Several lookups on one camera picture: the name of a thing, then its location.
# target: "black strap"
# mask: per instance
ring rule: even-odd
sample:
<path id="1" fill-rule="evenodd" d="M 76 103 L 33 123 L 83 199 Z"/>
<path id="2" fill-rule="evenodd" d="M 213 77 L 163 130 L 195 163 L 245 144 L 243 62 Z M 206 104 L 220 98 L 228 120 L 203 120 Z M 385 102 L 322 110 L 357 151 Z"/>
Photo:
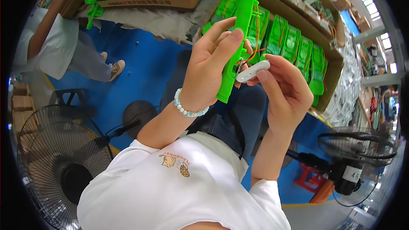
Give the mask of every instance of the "black strap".
<path id="1" fill-rule="evenodd" d="M 201 117 L 198 121 L 194 122 L 189 128 L 187 134 L 192 134 L 196 133 L 208 120 L 210 120 L 214 115 L 216 114 L 216 110 L 212 108 L 205 114 L 203 117 Z M 241 154 L 239 155 L 239 159 L 243 157 L 244 154 L 244 149 L 246 147 L 246 142 L 244 138 L 244 133 L 243 129 L 241 128 L 240 122 L 238 121 L 238 118 L 236 114 L 232 111 L 229 110 L 229 116 L 230 119 L 233 122 L 234 130 L 237 135 L 238 141 L 240 143 L 240 148 L 241 148 Z"/>

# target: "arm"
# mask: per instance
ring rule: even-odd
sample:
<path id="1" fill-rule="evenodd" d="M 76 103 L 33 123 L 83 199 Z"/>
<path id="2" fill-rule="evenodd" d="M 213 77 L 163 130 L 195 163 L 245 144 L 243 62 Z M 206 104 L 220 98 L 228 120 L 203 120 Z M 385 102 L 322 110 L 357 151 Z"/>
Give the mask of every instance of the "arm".
<path id="1" fill-rule="evenodd" d="M 215 23 L 193 47 L 179 96 L 185 110 L 198 112 L 217 101 L 216 94 L 222 83 L 223 67 L 244 37 L 240 29 L 224 32 L 231 28 L 235 21 L 236 18 L 233 17 Z M 252 53 L 248 40 L 245 48 L 249 54 Z M 171 102 L 142 128 L 137 139 L 145 146 L 162 149 L 173 143 L 193 120 L 195 118 L 181 114 Z"/>
<path id="2" fill-rule="evenodd" d="M 174 142 L 196 117 L 186 117 L 173 101 L 138 133 L 137 140 L 148 147 L 162 149 Z"/>
<path id="3" fill-rule="evenodd" d="M 314 100 L 296 66 L 281 56 L 267 54 L 265 58 L 270 69 L 258 71 L 257 78 L 248 82 L 260 82 L 269 98 L 269 128 L 254 157 L 251 186 L 261 179 L 278 179 L 291 137 Z"/>
<path id="4" fill-rule="evenodd" d="M 27 59 L 33 58 L 40 52 L 55 21 L 55 18 L 57 17 L 57 14 L 61 8 L 64 6 L 65 2 L 66 0 L 53 0 L 51 2 L 48 12 L 45 14 L 43 20 L 38 25 L 36 32 L 28 43 Z"/>

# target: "red stool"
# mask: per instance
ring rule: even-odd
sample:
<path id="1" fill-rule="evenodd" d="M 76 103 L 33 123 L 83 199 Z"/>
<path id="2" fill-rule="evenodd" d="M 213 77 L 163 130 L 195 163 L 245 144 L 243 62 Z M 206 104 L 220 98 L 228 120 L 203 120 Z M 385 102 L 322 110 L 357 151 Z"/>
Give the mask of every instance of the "red stool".
<path id="1" fill-rule="evenodd" d="M 303 163 L 300 163 L 300 166 L 303 168 L 303 174 L 298 180 L 294 181 L 294 184 L 310 192 L 317 193 L 324 185 L 324 183 L 327 181 L 327 179 L 324 178 L 321 174 L 319 174 L 317 170 L 311 167 L 307 167 Z"/>

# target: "white plastic parts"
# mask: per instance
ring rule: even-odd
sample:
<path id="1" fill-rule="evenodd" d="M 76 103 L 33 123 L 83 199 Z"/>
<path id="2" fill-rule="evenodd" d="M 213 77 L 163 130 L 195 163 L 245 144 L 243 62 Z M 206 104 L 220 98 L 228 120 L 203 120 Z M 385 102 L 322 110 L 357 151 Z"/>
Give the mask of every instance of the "white plastic parts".
<path id="1" fill-rule="evenodd" d="M 252 78 L 256 77 L 256 73 L 259 70 L 262 69 L 269 69 L 270 68 L 270 62 L 268 60 L 263 60 L 261 62 L 258 62 L 256 64 L 254 64 L 253 66 L 249 67 L 248 69 L 244 70 L 243 72 L 240 72 L 237 77 L 236 80 L 240 83 L 245 83 L 247 81 L 249 81 Z"/>

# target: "hand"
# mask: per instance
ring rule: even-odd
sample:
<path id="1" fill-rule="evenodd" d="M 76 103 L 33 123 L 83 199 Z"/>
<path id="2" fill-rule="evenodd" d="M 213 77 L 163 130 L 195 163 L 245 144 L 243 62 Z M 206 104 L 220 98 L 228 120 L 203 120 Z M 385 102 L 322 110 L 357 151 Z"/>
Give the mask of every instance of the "hand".
<path id="1" fill-rule="evenodd" d="M 216 95 L 222 84 L 223 68 L 244 38 L 240 29 L 225 32 L 233 27 L 235 22 L 236 18 L 232 17 L 213 24 L 193 47 L 179 95 L 185 110 L 198 112 L 216 103 Z M 248 40 L 244 48 L 248 54 L 253 53 Z"/>
<path id="2" fill-rule="evenodd" d="M 268 70 L 257 72 L 247 85 L 261 83 L 269 98 L 268 125 L 274 135 L 290 134 L 304 118 L 314 101 L 300 70 L 281 56 L 265 54 Z"/>

